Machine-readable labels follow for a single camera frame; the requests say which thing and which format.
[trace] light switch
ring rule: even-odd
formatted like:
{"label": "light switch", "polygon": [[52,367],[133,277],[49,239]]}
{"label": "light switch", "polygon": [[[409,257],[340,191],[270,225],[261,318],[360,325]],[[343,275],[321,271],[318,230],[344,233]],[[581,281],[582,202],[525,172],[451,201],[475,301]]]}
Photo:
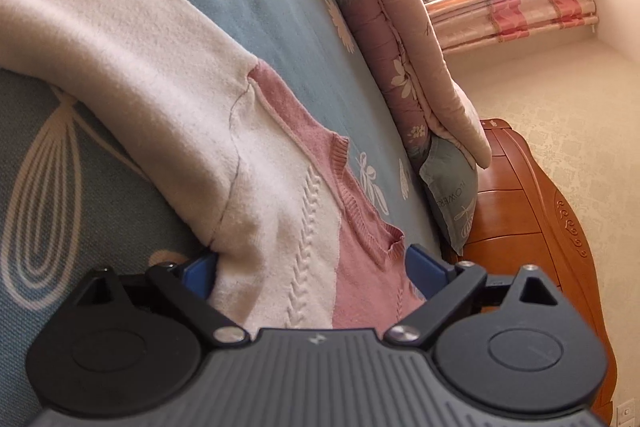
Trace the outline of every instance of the light switch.
{"label": "light switch", "polygon": [[629,420],[631,420],[632,418],[636,417],[636,401],[635,399],[631,399],[631,400],[627,400],[625,403],[621,403],[618,407],[617,407],[617,411],[618,411],[618,425],[620,427],[629,427],[626,424],[629,422]]}

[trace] blue gripper pad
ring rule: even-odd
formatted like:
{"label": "blue gripper pad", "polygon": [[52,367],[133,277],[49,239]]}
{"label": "blue gripper pad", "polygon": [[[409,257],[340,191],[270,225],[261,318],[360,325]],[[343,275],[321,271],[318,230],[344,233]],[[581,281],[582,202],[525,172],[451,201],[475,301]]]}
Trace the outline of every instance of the blue gripper pad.
{"label": "blue gripper pad", "polygon": [[181,265],[178,277],[182,284],[202,299],[208,299],[216,282],[218,254],[207,251],[192,261]]}
{"label": "blue gripper pad", "polygon": [[430,255],[420,245],[407,248],[404,265],[409,279],[426,299],[432,298],[456,277],[453,265]]}

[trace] ribbed black surface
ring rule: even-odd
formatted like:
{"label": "ribbed black surface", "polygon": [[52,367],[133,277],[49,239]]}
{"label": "ribbed black surface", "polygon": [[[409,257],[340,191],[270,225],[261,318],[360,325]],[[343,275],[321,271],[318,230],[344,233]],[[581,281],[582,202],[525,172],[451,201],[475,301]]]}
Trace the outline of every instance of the ribbed black surface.
{"label": "ribbed black surface", "polygon": [[[196,381],[159,409],[108,421],[73,419],[48,411],[32,425],[498,427],[526,423],[473,409],[442,386],[420,353],[385,347],[372,331],[266,330],[250,347],[210,357]],[[581,412],[536,425],[596,427],[600,423]]]}

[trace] metal screw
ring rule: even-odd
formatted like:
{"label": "metal screw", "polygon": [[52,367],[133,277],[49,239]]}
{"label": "metal screw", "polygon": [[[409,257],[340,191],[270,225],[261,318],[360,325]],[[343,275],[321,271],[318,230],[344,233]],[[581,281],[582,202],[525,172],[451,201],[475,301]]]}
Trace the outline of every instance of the metal screw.
{"label": "metal screw", "polygon": [[420,331],[413,326],[398,324],[388,331],[389,336],[396,342],[413,342],[420,338]]}
{"label": "metal screw", "polygon": [[244,341],[245,333],[238,326],[224,326],[213,332],[213,338],[223,344],[237,344]]}

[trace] pink and white sweater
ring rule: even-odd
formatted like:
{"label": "pink and white sweater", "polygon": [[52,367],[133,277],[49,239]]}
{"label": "pink and white sweater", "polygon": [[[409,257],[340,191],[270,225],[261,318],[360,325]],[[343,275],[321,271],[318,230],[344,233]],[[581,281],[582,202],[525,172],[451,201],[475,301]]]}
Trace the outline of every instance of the pink and white sweater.
{"label": "pink and white sweater", "polygon": [[252,333],[380,331],[420,304],[348,140],[186,0],[0,0],[0,67],[102,120],[220,253],[210,302]]}

